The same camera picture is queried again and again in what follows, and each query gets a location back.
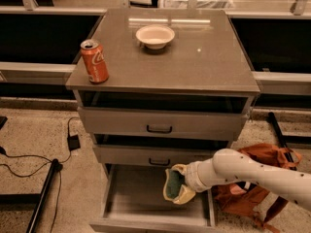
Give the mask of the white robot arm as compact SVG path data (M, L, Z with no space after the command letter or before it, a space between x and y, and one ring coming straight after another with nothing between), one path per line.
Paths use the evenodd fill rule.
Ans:
M163 197L177 205L215 185L253 183L311 211L311 175L256 162L232 149L218 150L212 158L176 164L165 170Z

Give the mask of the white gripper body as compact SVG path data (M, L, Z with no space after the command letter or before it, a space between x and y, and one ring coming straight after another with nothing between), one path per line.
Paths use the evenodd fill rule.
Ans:
M185 182L189 188L195 192L203 192L210 189L210 186L204 184L198 175L200 161L190 163L186 168Z

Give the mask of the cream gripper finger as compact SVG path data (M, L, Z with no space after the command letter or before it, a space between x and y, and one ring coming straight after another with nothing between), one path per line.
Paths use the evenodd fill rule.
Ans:
M192 190L185 184L182 184L180 192L179 192L179 196L176 197L175 199L169 199L165 193L166 183L167 181L165 182L165 185L163 188L163 197L166 201L170 201L176 205L184 205L188 203L196 194L194 190Z
M169 183L183 183L187 168L183 165L175 165L165 170L166 180Z

